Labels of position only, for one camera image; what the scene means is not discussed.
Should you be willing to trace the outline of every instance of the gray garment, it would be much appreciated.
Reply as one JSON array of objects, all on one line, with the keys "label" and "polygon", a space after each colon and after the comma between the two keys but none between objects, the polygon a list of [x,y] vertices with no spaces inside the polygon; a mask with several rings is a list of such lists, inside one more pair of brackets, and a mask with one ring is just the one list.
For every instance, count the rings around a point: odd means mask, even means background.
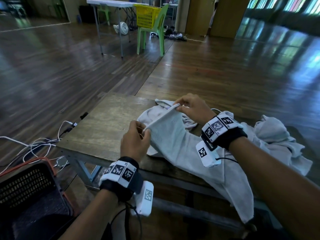
[{"label": "gray garment", "polygon": [[[254,216],[254,197],[246,174],[238,163],[225,159],[213,168],[203,166],[196,151],[196,145],[201,138],[186,130],[183,114],[175,110],[177,106],[162,111],[159,111],[158,106],[154,106],[138,118],[138,121],[145,123],[146,128],[151,130],[151,146],[147,154],[164,157],[174,166],[204,179],[235,207],[242,222],[248,222]],[[233,117],[233,113],[229,111],[221,114]],[[312,161],[302,156],[301,149],[304,146],[290,137],[281,121],[263,116],[254,127],[241,124],[248,139],[256,146],[302,175],[309,172]],[[235,160],[232,154],[223,148],[218,150],[218,155]]]}]

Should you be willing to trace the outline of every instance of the person's right hand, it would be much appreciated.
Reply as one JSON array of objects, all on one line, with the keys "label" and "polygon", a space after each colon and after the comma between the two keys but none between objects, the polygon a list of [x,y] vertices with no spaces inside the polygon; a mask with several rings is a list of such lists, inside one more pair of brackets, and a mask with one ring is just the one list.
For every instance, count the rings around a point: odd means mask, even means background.
[{"label": "person's right hand", "polygon": [[217,114],[214,113],[206,102],[199,98],[198,95],[188,93],[174,102],[174,104],[178,103],[181,106],[176,108],[177,111],[186,114],[190,119],[201,125],[204,125],[213,117],[217,116]]}]

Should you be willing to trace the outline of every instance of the yellow laundry basket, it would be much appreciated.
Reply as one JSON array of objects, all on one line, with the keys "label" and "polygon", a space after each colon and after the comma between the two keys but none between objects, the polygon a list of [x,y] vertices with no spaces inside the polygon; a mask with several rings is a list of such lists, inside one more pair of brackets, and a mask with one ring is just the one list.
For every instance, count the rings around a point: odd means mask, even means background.
[{"label": "yellow laundry basket", "polygon": [[137,9],[137,25],[142,28],[153,28],[155,19],[161,10],[160,7],[134,4]]}]

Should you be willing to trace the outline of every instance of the wooden table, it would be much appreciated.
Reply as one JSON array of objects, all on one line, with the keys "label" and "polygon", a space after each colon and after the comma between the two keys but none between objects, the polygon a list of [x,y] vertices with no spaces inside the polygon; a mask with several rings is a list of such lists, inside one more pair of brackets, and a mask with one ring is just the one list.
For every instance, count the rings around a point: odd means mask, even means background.
[{"label": "wooden table", "polygon": [[[143,111],[152,106],[155,106],[154,100],[109,93],[57,144],[85,185],[94,187],[92,181],[99,167],[90,174],[84,163],[108,167],[112,161],[118,160],[120,140],[128,130],[130,121],[136,120]],[[194,130],[194,133],[200,133],[200,130],[199,127]],[[185,190],[223,199],[214,188],[201,178],[178,169],[165,159],[145,156],[139,165],[139,172],[147,181],[174,185]],[[210,219],[211,222],[229,230],[237,231],[242,227],[238,221],[158,198],[154,198],[153,206],[188,217],[202,220]]]}]

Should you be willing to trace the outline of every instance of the forearm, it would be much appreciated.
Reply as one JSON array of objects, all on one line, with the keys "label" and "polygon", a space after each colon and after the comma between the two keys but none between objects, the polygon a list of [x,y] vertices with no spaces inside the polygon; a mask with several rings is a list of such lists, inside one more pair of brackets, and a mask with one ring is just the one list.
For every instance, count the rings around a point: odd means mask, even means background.
[{"label": "forearm", "polygon": [[229,146],[259,196],[298,239],[319,238],[320,189],[307,178],[240,137]]},{"label": "forearm", "polygon": [[117,206],[117,196],[102,189],[59,240],[100,240]]}]

